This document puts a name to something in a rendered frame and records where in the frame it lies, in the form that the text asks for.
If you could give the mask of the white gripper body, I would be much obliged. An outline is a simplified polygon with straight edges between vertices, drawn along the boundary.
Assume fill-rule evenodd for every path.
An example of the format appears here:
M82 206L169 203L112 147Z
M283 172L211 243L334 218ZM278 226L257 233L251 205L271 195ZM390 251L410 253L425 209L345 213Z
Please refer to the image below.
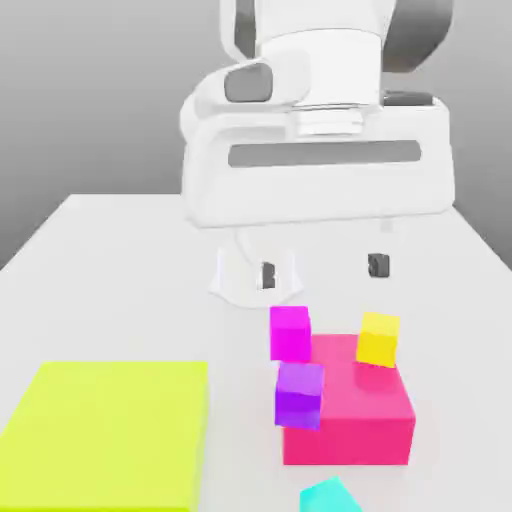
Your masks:
M200 227L433 214L450 208L450 114L429 95L369 110L189 97L182 197Z

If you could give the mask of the small magenta cube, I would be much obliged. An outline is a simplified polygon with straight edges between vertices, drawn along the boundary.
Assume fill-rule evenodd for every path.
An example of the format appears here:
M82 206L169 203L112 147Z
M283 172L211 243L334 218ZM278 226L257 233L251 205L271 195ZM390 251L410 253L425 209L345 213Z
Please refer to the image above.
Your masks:
M309 310L306 306L270 308L270 359L302 363L312 354Z

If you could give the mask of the small yellow cube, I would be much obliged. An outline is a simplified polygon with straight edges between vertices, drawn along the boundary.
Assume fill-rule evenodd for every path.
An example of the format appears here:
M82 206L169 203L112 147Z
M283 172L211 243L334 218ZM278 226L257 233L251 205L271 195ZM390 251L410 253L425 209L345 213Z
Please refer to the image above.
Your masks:
M356 348L356 361L394 368L400 330L398 316L365 312Z

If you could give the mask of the small purple cube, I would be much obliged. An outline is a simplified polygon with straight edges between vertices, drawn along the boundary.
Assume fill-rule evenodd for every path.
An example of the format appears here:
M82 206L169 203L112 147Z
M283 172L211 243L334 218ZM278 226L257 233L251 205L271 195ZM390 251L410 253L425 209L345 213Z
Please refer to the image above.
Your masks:
M318 430L325 381L320 364L281 362L275 388L275 424Z

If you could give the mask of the small cyan cube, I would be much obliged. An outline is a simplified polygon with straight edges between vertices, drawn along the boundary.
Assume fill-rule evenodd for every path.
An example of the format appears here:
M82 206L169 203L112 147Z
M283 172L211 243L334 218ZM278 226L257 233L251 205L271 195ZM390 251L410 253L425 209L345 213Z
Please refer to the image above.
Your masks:
M300 492L299 512L362 512L362 508L341 480L332 477Z

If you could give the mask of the large pink box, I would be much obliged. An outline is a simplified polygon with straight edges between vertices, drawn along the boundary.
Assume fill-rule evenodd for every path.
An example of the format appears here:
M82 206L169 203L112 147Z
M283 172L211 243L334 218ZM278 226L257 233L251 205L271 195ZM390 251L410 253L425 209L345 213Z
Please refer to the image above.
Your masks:
M320 428L285 427L285 465L391 465L409 462L416 415L400 372L356 361L358 337L312 337L325 370Z

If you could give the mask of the large yellow-green box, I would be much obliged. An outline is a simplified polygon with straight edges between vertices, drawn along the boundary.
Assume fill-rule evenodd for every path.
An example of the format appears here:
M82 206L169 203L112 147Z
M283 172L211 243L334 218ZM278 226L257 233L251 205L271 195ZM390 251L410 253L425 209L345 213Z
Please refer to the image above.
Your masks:
M208 365L47 362L0 433L0 512L198 512Z

